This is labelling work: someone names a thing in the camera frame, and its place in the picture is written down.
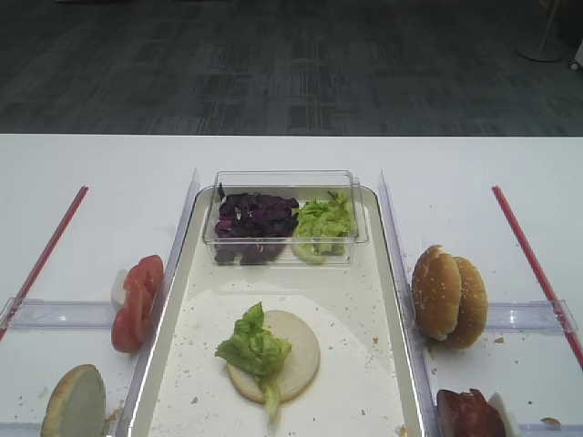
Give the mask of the clear right divider wall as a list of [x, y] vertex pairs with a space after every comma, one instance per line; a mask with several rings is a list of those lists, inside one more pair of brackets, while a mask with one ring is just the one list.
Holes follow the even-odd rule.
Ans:
[[408, 379], [411, 392], [409, 395], [411, 400], [403, 403], [405, 412], [409, 415], [406, 424], [407, 432], [410, 436], [440, 436], [442, 433], [435, 406], [435, 396], [432, 393], [425, 363], [426, 345], [423, 335], [414, 323], [414, 304], [403, 261], [393, 200], [384, 174], [379, 177], [378, 194], [407, 367], [401, 375]]

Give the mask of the purple cabbage leaves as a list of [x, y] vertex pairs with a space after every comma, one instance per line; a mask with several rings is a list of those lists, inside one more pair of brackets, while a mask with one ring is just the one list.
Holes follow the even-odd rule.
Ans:
[[[215, 232], [220, 239], [288, 238], [299, 220], [296, 198], [282, 198], [256, 193], [226, 195], [221, 183], [219, 221]], [[216, 249], [218, 264], [232, 263], [240, 255], [241, 265], [258, 265], [275, 260], [281, 253], [281, 244], [223, 244]]]

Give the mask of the white metal tray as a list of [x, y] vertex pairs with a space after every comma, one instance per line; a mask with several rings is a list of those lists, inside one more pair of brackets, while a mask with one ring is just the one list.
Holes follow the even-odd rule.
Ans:
[[[211, 191], [197, 195], [129, 436], [420, 434], [375, 194], [358, 208], [369, 232], [350, 262], [219, 266], [202, 240]], [[215, 356], [249, 307], [287, 310], [312, 328], [320, 369], [269, 424]]]

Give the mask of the bun half lower left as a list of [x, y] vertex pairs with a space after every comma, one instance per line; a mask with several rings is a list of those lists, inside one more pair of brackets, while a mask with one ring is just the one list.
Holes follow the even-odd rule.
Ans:
[[53, 389], [40, 435], [101, 436], [106, 420], [106, 390], [93, 364], [68, 371]]

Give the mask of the rear tomato slice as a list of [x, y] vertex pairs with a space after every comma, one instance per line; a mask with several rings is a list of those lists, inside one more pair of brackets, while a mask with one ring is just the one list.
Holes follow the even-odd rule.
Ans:
[[164, 280], [164, 266], [159, 255], [149, 255], [142, 258], [137, 265], [134, 265], [124, 279], [123, 288], [130, 290], [130, 286], [135, 282], [143, 285], [149, 293], [151, 299], [155, 299]]

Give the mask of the green lettuce leaf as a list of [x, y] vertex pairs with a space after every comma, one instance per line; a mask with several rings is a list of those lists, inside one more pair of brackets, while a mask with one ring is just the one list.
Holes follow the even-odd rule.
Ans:
[[274, 422], [281, 404], [276, 374], [292, 350], [292, 345], [263, 327], [262, 303], [251, 306], [235, 321], [232, 335], [222, 341], [214, 355], [247, 372], [264, 396], [264, 409], [269, 422]]

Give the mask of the dark red meat slices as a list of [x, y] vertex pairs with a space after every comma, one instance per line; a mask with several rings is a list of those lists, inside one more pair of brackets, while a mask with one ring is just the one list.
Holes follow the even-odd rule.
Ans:
[[436, 395], [439, 421], [446, 437], [505, 437], [499, 412], [486, 402], [481, 391], [456, 393], [440, 390]]

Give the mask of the right sesame bun top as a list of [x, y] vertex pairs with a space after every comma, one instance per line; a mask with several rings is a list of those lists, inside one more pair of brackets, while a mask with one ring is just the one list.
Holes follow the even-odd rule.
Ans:
[[464, 257], [455, 257], [461, 278], [461, 299], [455, 329], [445, 344], [450, 349], [471, 347], [483, 333], [488, 311], [486, 287], [477, 267]]

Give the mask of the clear upper right track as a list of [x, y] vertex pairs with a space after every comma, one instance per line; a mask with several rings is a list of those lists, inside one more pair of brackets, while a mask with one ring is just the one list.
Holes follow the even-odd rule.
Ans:
[[491, 302], [486, 331], [558, 335], [577, 333], [578, 325], [564, 300]]

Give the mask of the clear lower right track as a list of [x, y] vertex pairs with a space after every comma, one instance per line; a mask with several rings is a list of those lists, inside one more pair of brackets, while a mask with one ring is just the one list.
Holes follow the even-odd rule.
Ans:
[[582, 437], [581, 424], [556, 423], [521, 423], [518, 425], [519, 435], [523, 437]]

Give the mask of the red rail strip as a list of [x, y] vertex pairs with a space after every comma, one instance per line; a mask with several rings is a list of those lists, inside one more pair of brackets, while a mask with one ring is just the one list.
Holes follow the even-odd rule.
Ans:
[[11, 300], [9, 300], [6, 303], [1, 317], [1, 336], [0, 336], [1, 340], [4, 338], [6, 332], [8, 331], [9, 322], [16, 315], [16, 312], [19, 310], [20, 306], [24, 302], [28, 292], [34, 285], [43, 267], [46, 265], [46, 262], [51, 256], [58, 241], [61, 239], [70, 221], [75, 216], [88, 190], [89, 190], [88, 186], [82, 186], [78, 190], [77, 194], [75, 195], [74, 199], [72, 200], [71, 204], [66, 210], [66, 213], [64, 214], [63, 218], [61, 218], [60, 222], [58, 223], [58, 226], [51, 235], [51, 238], [49, 239], [49, 241], [43, 248], [41, 254], [37, 258], [36, 263], [34, 264], [29, 274], [27, 275], [26, 280], [24, 281], [20, 290]]
[[508, 203], [501, 187], [493, 186], [491, 189], [494, 196], [496, 197], [496, 201], [499, 207], [506, 217], [508, 225], [512, 229], [517, 242], [527, 259], [527, 262], [537, 279], [540, 288], [543, 290], [547, 300], [551, 303], [551, 307], [561, 325], [568, 345], [578, 361], [579, 367], [582, 367], [582, 345], [576, 333], [575, 323], [572, 322], [568, 316], [567, 306], [560, 303], [560, 299], [557, 297], [556, 292], [553, 290], [553, 287], [551, 286], [545, 271], [540, 265], [534, 250], [531, 248], [527, 236], [521, 228], [517, 217], [514, 214], [510, 204]]

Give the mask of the left sesame bun top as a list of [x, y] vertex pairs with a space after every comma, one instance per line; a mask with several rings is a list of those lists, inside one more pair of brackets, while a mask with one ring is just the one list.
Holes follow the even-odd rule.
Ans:
[[441, 245], [426, 249], [412, 275], [415, 321], [427, 336], [443, 341], [457, 324], [461, 276], [452, 255]]

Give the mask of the white pusher block upper left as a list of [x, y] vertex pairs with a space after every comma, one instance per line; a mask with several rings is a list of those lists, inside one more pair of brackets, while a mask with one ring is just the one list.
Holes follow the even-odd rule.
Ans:
[[122, 308], [126, 301], [126, 290], [124, 288], [125, 279], [128, 275], [128, 271], [126, 269], [121, 269], [113, 282], [111, 292], [110, 292], [110, 300], [112, 305], [119, 310]]

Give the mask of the white pusher block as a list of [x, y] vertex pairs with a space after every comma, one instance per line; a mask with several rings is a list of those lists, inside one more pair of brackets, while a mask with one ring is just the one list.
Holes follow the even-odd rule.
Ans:
[[522, 436], [514, 414], [506, 407], [502, 395], [499, 392], [494, 392], [487, 403], [500, 415], [500, 418], [505, 426], [506, 437]]
[[111, 292], [110, 292], [110, 300], [112, 305], [119, 310], [122, 308], [126, 301], [126, 290], [124, 288], [125, 279], [128, 275], [128, 271], [126, 269], [121, 269], [113, 282]]

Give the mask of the left red rail strip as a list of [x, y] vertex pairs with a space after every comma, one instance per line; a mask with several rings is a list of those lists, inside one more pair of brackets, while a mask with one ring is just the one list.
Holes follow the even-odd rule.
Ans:
[[58, 223], [58, 226], [51, 235], [51, 238], [49, 239], [49, 241], [43, 248], [41, 254], [37, 258], [36, 263], [34, 264], [29, 274], [27, 275], [26, 280], [24, 281], [20, 290], [11, 300], [9, 300], [6, 303], [1, 317], [1, 336], [0, 336], [1, 340], [4, 338], [6, 332], [8, 331], [9, 322], [16, 315], [16, 312], [19, 310], [20, 306], [24, 302], [28, 292], [34, 285], [43, 267], [46, 265], [46, 262], [51, 256], [58, 241], [61, 239], [70, 221], [75, 216], [88, 190], [89, 190], [88, 186], [82, 186], [78, 190], [77, 194], [75, 195], [74, 199], [72, 200], [71, 204], [66, 210], [66, 213], [64, 214], [63, 218], [61, 218], [60, 222]]

